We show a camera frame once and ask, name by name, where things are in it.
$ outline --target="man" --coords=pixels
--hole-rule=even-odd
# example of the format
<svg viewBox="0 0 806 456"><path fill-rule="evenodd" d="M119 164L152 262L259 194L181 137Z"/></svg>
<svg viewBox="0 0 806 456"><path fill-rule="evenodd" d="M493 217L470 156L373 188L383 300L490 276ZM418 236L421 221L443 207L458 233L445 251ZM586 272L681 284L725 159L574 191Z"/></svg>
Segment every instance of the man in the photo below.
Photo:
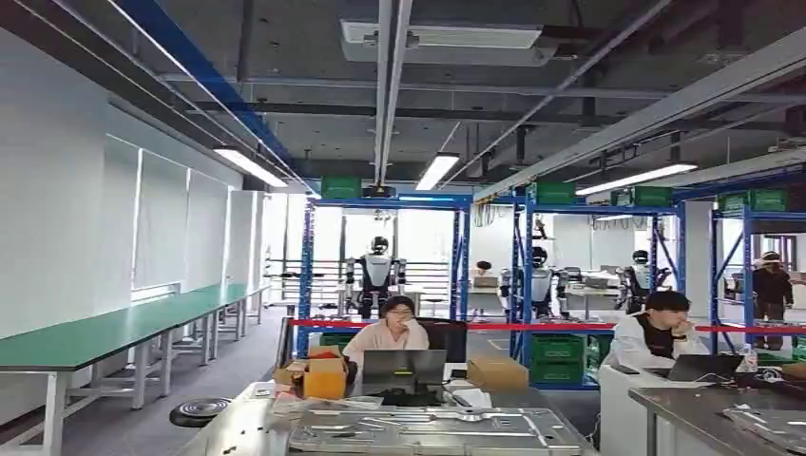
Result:
<svg viewBox="0 0 806 456"><path fill-rule="evenodd" d="M753 292L756 295L756 319L783 321L784 303L792 306L792 282L781 268L780 255L767 252L761 256L761 267L753 271ZM756 336L757 349L780 350L783 337L770 335Z"/></svg>
<svg viewBox="0 0 806 456"><path fill-rule="evenodd" d="M689 300L678 292L655 292L644 312L623 318L613 329L604 364L632 368L671 368L681 354L708 354L688 321Z"/></svg>

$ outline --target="red tape line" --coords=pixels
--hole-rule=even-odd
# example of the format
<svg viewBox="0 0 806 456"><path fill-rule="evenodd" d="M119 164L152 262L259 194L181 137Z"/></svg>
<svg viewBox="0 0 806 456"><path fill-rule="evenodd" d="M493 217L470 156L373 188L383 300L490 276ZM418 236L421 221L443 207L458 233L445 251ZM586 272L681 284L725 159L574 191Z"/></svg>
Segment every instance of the red tape line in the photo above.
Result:
<svg viewBox="0 0 806 456"><path fill-rule="evenodd" d="M365 321L343 321L343 320L291 320L292 326L304 326L314 328L363 328L369 325ZM468 329L486 331L610 331L615 325L613 323L470 323ZM806 334L806 327L751 327L742 328L736 326L698 326L697 331L704 333L754 333L754 334Z"/></svg>

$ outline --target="woman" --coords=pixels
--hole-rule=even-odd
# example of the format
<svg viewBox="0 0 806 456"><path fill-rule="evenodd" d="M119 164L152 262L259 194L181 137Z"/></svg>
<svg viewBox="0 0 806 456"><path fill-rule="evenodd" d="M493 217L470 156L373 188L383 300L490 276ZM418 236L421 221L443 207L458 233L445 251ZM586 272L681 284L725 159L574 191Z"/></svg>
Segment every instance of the woman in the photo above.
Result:
<svg viewBox="0 0 806 456"><path fill-rule="evenodd" d="M671 368L681 354L708 354L688 321L691 303L678 292L655 292L646 312L623 318L613 329L610 354L603 364L631 368Z"/></svg>
<svg viewBox="0 0 806 456"><path fill-rule="evenodd" d="M364 327L344 348L358 366L364 365L367 350L427 350L428 334L414 319L414 302L393 296L380 309L380 321Z"/></svg>

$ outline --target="metal plate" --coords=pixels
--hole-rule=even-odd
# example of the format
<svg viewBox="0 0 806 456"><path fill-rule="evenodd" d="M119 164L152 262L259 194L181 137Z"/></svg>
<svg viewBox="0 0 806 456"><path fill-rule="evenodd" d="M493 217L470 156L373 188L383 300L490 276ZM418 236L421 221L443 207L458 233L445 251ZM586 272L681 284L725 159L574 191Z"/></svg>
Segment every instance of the metal plate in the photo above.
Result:
<svg viewBox="0 0 806 456"><path fill-rule="evenodd" d="M314 408L302 415L289 447L411 455L583 452L579 439L548 408Z"/></svg>
<svg viewBox="0 0 806 456"><path fill-rule="evenodd" d="M806 412L729 408L725 416L741 428L754 432L795 454L806 454Z"/></svg>

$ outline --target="white jacket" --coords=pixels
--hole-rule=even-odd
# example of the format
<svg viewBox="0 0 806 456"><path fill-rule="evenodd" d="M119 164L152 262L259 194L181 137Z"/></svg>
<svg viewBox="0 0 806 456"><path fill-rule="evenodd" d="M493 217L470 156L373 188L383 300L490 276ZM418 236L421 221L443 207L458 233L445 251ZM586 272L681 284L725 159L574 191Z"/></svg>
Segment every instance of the white jacket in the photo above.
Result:
<svg viewBox="0 0 806 456"><path fill-rule="evenodd" d="M632 368L671 368L675 364L674 359L655 356L649 351L643 338L643 327L634 313L623 318L615 328L613 328L613 343L610 345L610 354L604 359L603 365L621 364ZM685 341L675 341L672 356L677 358L681 354L708 354L710 351L705 347L692 330L686 335Z"/></svg>

